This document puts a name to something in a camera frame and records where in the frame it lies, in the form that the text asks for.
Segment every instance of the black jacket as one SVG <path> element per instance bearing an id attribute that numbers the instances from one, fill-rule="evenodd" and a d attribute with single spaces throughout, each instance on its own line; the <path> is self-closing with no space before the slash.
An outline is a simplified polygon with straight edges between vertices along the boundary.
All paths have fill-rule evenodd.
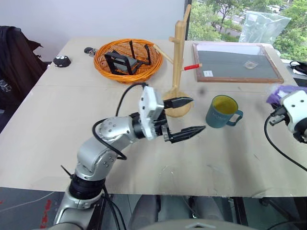
<path id="1" fill-rule="evenodd" d="M 0 109 L 10 113 L 1 115 L 0 132 L 1 120 L 14 113 L 47 68 L 33 53 L 39 46 L 29 41 L 21 29 L 0 26 Z"/>

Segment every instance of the orange wicker basket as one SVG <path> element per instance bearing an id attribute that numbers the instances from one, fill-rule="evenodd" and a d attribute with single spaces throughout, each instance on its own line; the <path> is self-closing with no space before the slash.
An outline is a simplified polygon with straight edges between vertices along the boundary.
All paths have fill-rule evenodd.
<path id="1" fill-rule="evenodd" d="M 150 50 L 151 65 L 141 65 L 134 75 L 116 75 L 112 74 L 107 64 L 105 53 L 116 50 L 121 55 L 132 57 L 129 42 L 133 42 L 133 50 L 135 58 L 141 61 L 147 60 L 147 51 L 144 45 L 148 45 Z M 153 48 L 153 43 L 142 39 L 121 39 L 102 46 L 95 54 L 95 68 L 105 77 L 124 84 L 132 84 L 134 82 L 144 82 L 148 80 L 161 67 L 163 57 Z"/>

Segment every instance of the gray floor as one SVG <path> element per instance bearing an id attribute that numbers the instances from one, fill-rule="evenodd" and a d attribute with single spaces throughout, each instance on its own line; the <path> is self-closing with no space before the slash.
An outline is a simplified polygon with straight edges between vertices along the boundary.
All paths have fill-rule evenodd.
<path id="1" fill-rule="evenodd" d="M 52 226 L 63 193 L 35 190 L 0 188 L 0 230 L 31 230 Z M 140 195 L 114 195 L 113 201 L 121 210 L 126 226 L 133 213 Z M 236 222 L 234 205 L 231 199 L 215 197 L 225 221 Z M 293 216 L 298 216 L 292 198 L 281 198 L 292 209 Z M 265 207 L 258 199 L 244 198 L 248 225 L 265 230 L 286 219 L 270 205 Z M 189 218 L 189 209 L 182 197 L 164 195 L 161 197 L 159 221 Z M 115 223 L 109 208 L 106 208 L 103 229 L 113 230 Z M 283 226 L 279 230 L 297 229 L 293 225 Z"/>

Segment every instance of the plastic bag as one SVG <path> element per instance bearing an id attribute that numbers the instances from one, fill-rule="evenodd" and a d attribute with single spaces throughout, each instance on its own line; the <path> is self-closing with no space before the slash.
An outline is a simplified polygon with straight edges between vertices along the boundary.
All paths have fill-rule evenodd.
<path id="1" fill-rule="evenodd" d="M 273 45 L 290 20 L 275 13 L 247 11 L 239 42 Z"/>

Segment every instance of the purple cloth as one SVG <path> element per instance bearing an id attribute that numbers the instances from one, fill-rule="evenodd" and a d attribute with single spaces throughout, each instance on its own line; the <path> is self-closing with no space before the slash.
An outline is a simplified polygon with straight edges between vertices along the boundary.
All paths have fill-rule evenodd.
<path id="1" fill-rule="evenodd" d="M 272 93 L 268 99 L 267 103 L 271 105 L 278 105 L 280 106 L 280 99 L 288 95 L 289 93 L 292 93 L 294 91 L 298 90 L 304 90 L 307 93 L 307 87 L 299 87 L 294 85 L 281 85 L 278 87 L 278 89 Z"/>

